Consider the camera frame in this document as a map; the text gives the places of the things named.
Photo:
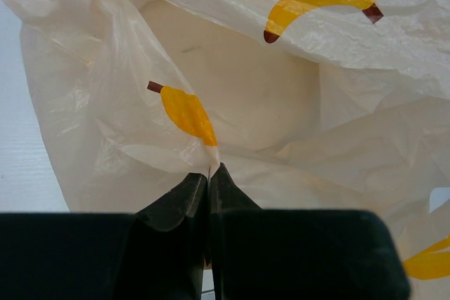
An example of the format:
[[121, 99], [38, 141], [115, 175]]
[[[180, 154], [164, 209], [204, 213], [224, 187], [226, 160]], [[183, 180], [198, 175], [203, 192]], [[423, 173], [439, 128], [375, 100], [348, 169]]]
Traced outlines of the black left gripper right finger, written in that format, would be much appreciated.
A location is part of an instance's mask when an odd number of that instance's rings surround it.
[[221, 165], [210, 179], [217, 299], [408, 299], [390, 232], [358, 209], [263, 209]]

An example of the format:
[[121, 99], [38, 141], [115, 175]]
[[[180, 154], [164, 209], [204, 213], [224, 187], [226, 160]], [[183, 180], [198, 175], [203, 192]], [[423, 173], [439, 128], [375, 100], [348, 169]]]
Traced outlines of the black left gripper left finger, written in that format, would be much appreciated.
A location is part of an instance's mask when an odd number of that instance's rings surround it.
[[2, 299], [199, 299], [207, 179], [131, 213], [3, 213]]

